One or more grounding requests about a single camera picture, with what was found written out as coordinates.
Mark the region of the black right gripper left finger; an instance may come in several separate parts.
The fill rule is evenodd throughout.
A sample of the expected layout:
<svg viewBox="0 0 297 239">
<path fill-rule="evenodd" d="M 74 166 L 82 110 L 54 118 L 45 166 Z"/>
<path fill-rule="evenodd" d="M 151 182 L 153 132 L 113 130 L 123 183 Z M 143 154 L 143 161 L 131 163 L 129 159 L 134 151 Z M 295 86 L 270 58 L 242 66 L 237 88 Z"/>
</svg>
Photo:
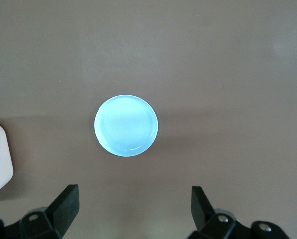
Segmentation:
<svg viewBox="0 0 297 239">
<path fill-rule="evenodd" d="M 31 210 L 6 226 L 0 219 L 0 239 L 61 239 L 79 211 L 79 188 L 68 185 L 48 206 Z"/>
</svg>

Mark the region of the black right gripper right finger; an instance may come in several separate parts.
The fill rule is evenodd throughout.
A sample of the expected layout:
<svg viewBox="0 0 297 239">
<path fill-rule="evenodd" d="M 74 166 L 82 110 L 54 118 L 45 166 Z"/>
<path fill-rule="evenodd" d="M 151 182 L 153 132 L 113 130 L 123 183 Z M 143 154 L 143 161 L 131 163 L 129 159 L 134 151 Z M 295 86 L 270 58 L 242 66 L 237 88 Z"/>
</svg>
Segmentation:
<svg viewBox="0 0 297 239">
<path fill-rule="evenodd" d="M 287 234 L 276 224 L 254 221 L 242 225 L 227 210 L 214 209 L 201 186 L 191 190 L 191 214 L 196 227 L 190 239 L 286 239 Z"/>
</svg>

